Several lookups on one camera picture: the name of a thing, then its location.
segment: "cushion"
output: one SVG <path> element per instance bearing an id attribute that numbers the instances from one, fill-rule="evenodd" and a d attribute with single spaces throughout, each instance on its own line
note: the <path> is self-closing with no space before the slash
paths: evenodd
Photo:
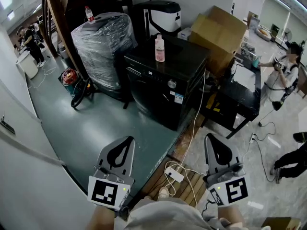
<path id="1" fill-rule="evenodd" d="M 268 34 L 265 32 L 265 30 L 263 30 L 263 29 L 259 29 L 259 31 L 260 31 L 262 34 L 264 34 L 264 35 L 268 36 Z"/>
<path id="2" fill-rule="evenodd" d="M 268 35 L 263 34 L 263 33 L 260 31 L 260 29 L 257 29 L 255 32 L 256 32 L 256 34 L 257 34 L 259 37 L 261 37 L 263 40 L 265 40 L 265 41 L 267 41 L 267 42 L 270 41 L 271 36 L 268 36 Z"/>

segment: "fan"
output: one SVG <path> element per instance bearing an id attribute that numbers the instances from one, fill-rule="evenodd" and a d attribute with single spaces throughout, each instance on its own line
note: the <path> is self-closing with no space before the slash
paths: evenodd
<path id="1" fill-rule="evenodd" d="M 286 28 L 283 32 L 283 41 L 282 43 L 279 45 L 279 47 L 283 48 L 283 43 L 284 40 L 286 39 L 286 42 L 290 41 L 292 39 L 292 32 L 290 31 L 289 28 Z"/>

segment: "label sticker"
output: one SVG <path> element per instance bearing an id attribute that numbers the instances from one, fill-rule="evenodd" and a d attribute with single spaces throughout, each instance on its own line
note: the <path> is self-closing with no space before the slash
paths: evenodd
<path id="1" fill-rule="evenodd" d="M 213 196 L 213 198 L 214 198 L 214 200 L 215 200 L 215 202 L 218 206 L 224 205 L 220 196 L 217 194 L 217 192 L 214 188 L 210 190 L 210 193 L 212 194 L 212 196 Z"/>
<path id="2" fill-rule="evenodd" d="M 174 100 L 175 103 L 178 103 L 178 104 L 182 104 L 183 102 L 183 95 L 180 95 L 180 94 L 175 94 L 175 100 Z"/>

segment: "wooden pallet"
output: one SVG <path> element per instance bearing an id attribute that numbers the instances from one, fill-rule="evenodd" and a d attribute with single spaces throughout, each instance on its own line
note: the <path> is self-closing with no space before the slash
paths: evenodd
<path id="1" fill-rule="evenodd" d="M 205 118 L 204 118 L 203 115 L 201 115 L 201 114 L 198 115 L 196 122 L 195 122 L 194 136 L 196 135 L 197 131 L 199 130 L 199 128 L 200 128 L 204 119 Z M 165 174 L 164 174 L 165 164 L 168 161 L 176 161 L 179 164 L 181 163 L 181 161 L 184 158 L 185 152 L 186 152 L 186 150 L 189 146 L 190 139 L 192 138 L 193 124 L 194 124 L 194 120 L 192 120 L 192 122 L 190 123 L 188 128 L 178 138 L 178 140 L 175 144 L 175 149 L 174 149 L 172 155 L 166 156 L 164 158 L 164 160 L 161 162 L 159 167 L 155 170 L 155 172 L 150 177 L 150 179 L 145 184 L 145 186 L 140 190 L 140 192 L 129 203 L 129 208 L 133 208 L 145 196 L 151 196 L 153 198 L 153 200 L 157 200 L 160 188 L 162 186 L 166 186 L 168 184 L 168 181 L 167 181 Z M 182 164 L 182 165 L 185 168 L 190 169 L 190 167 L 188 167 L 187 165 L 185 165 L 185 164 Z M 201 197 L 204 195 L 204 193 L 206 191 L 206 186 L 205 186 L 204 181 L 202 179 L 202 175 L 199 175 L 199 174 L 192 172 L 192 171 L 187 171 L 187 175 L 186 175 L 185 171 L 182 168 L 180 168 L 178 170 L 178 172 L 181 173 L 182 175 L 184 175 L 185 178 L 184 178 L 184 181 L 182 181 L 181 183 L 175 182 L 173 184 L 173 186 L 176 189 L 176 194 L 174 195 L 174 197 L 180 198 L 183 201 L 185 201 L 187 204 L 195 207 L 196 203 L 195 203 L 195 200 L 194 200 L 194 196 L 193 196 L 191 186 L 188 183 L 187 176 L 188 176 L 188 178 L 191 181 L 191 184 L 193 186 L 196 201 L 199 202 L 199 200 L 201 199 Z M 168 189 L 170 190 L 171 193 L 174 192 L 170 185 L 168 186 Z"/>
<path id="2" fill-rule="evenodd" d="M 142 188 L 142 190 L 134 197 L 134 199 L 131 201 L 129 207 L 134 207 L 141 199 L 143 199 L 145 196 L 150 196 L 153 200 L 158 199 L 158 193 L 161 187 L 166 186 L 168 184 L 168 181 L 166 179 L 166 176 L 164 174 L 165 164 L 168 161 L 174 161 L 174 158 L 166 157 L 160 166 L 155 170 L 149 181 L 145 184 L 145 186 Z M 190 169 L 189 166 L 182 164 L 184 168 Z M 179 168 L 178 172 L 184 175 L 184 180 L 181 183 L 175 182 L 173 183 L 173 186 L 176 190 L 176 194 L 173 197 L 180 198 L 184 202 L 186 202 L 188 205 L 191 205 L 192 207 L 196 206 L 196 202 L 194 200 L 194 195 L 191 189 L 191 186 L 187 180 L 187 176 L 191 182 L 191 185 L 193 187 L 196 201 L 199 202 L 201 197 L 206 191 L 206 186 L 203 181 L 203 176 L 199 175 L 193 171 L 187 171 L 187 174 L 184 169 Z M 171 185 L 167 187 L 170 191 L 170 193 L 174 193 L 173 188 Z"/>

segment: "black table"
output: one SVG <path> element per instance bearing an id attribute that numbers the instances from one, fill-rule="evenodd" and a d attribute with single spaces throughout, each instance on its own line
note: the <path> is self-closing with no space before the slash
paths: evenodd
<path id="1" fill-rule="evenodd" d="M 201 114 L 205 116 L 201 127 L 204 126 L 208 119 L 211 119 L 231 131 L 226 137 L 227 139 L 230 139 L 249 121 L 253 121 L 259 115 L 260 109 L 260 69 L 253 67 L 252 62 L 247 58 L 241 55 L 236 55 L 236 57 L 243 60 L 242 64 L 245 68 L 255 73 L 255 92 L 252 92 L 238 82 L 231 81 L 232 75 L 230 69 L 227 69 L 225 75 L 220 80 L 219 88 L 211 91 L 211 94 L 217 93 L 211 108 L 206 108 L 206 103 L 201 108 Z M 217 103 L 221 103 L 221 109 L 224 107 L 223 113 L 214 111 Z M 237 128 L 233 128 L 237 114 L 243 116 L 245 120 Z"/>

